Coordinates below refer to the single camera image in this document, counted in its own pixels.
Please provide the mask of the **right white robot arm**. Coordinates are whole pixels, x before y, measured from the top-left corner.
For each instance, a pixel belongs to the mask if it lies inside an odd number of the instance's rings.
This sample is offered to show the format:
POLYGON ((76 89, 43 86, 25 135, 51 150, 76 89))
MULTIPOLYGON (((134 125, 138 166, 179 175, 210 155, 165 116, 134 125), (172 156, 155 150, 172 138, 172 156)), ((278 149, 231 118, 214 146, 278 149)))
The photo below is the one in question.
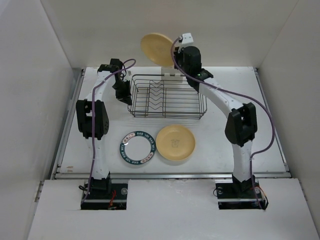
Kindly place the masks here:
POLYGON ((236 198, 257 198, 252 171, 252 145, 258 130, 256 107, 233 98, 234 92, 218 85, 212 73, 202 67, 200 50, 195 46, 171 47, 174 67, 188 84, 209 99, 226 117, 224 134, 231 143, 234 168, 232 193, 236 198))

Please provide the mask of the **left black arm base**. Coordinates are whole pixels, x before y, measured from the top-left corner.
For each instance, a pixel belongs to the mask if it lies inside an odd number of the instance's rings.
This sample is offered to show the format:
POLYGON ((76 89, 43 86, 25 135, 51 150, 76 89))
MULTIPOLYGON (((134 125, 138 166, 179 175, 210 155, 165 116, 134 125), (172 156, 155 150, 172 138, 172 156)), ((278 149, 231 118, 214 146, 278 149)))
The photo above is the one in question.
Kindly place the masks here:
POLYGON ((82 191, 81 210, 126 210, 128 182, 112 180, 110 174, 106 178, 94 179, 79 185, 82 191))

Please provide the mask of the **yellow plate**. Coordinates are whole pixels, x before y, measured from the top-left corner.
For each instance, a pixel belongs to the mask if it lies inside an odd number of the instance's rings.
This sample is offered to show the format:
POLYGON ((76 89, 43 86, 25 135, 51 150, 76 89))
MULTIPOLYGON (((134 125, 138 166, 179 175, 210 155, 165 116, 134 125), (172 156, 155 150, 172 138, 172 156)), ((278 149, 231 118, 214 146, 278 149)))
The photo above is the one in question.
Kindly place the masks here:
POLYGON ((144 55, 154 64, 161 67, 174 65, 171 56, 173 41, 161 33, 149 33, 140 41, 140 47, 144 55))
POLYGON ((172 124, 158 132, 156 148, 159 154, 166 159, 183 160, 193 154, 196 148, 196 138, 187 127, 172 124))

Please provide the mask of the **yellow plate front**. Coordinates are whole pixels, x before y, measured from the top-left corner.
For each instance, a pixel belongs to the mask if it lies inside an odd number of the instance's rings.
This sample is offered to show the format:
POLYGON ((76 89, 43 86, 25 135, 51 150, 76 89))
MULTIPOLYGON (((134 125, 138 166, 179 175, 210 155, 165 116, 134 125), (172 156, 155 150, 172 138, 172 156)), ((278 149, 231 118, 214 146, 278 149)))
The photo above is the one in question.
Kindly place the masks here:
POLYGON ((158 132, 156 148, 159 154, 166 159, 183 160, 193 154, 196 148, 196 138, 187 127, 172 124, 158 132))

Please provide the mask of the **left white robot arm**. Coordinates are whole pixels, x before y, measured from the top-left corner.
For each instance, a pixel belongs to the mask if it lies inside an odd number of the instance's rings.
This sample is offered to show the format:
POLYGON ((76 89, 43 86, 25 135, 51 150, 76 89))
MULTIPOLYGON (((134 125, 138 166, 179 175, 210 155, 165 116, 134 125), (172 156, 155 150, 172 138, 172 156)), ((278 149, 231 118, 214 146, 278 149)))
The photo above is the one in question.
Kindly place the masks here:
POLYGON ((112 186, 109 184, 110 169, 105 150, 105 139, 109 131, 109 117, 103 101, 107 84, 115 91, 118 101, 130 106, 132 97, 130 82, 125 80, 127 70, 125 63, 118 58, 112 58, 109 64, 102 64, 97 70, 97 79, 90 93, 83 100, 76 102, 76 117, 78 130, 86 139, 89 150, 92 152, 92 163, 87 186, 82 186, 84 198, 98 195, 107 198, 111 195, 112 186))

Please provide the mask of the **white plate teal rim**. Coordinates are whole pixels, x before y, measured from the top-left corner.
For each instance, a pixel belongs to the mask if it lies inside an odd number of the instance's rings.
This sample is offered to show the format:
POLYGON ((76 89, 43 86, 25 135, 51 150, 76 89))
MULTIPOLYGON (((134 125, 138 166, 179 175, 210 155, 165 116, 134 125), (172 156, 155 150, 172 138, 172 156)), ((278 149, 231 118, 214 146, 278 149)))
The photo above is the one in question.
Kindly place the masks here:
POLYGON ((156 153, 156 140, 145 131, 137 130, 128 133, 120 142, 121 158, 130 166, 146 165, 156 153))

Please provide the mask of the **cream shallow bowl plate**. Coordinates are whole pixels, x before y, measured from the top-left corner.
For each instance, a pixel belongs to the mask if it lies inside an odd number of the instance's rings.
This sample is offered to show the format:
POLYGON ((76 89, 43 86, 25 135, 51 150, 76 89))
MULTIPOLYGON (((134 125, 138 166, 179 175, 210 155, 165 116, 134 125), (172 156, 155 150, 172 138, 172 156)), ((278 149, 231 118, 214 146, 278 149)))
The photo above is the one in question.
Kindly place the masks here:
POLYGON ((181 159, 181 160, 170 160, 163 156, 160 156, 161 162, 163 162, 167 166, 180 166, 188 163, 190 161, 191 156, 181 159))

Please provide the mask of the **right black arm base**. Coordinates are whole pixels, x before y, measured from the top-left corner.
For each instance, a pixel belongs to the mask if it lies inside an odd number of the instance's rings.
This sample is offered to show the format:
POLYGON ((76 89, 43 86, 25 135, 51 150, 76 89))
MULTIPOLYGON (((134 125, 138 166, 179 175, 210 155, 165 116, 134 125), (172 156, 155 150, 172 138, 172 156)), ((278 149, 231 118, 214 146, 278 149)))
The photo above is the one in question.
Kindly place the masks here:
POLYGON ((213 195, 217 197, 220 210, 263 210, 269 206, 269 200, 259 181, 250 178, 240 182, 235 177, 215 181, 213 195))

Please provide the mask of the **grey wire dish rack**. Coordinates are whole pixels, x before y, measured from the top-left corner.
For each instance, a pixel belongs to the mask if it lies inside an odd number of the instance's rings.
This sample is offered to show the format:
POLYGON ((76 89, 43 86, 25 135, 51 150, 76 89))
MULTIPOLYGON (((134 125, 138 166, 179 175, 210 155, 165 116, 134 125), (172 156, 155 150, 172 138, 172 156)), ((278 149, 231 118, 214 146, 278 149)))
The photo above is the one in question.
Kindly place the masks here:
POLYGON ((208 109, 206 97, 182 74, 134 74, 130 89, 128 111, 137 118, 198 120, 208 109))

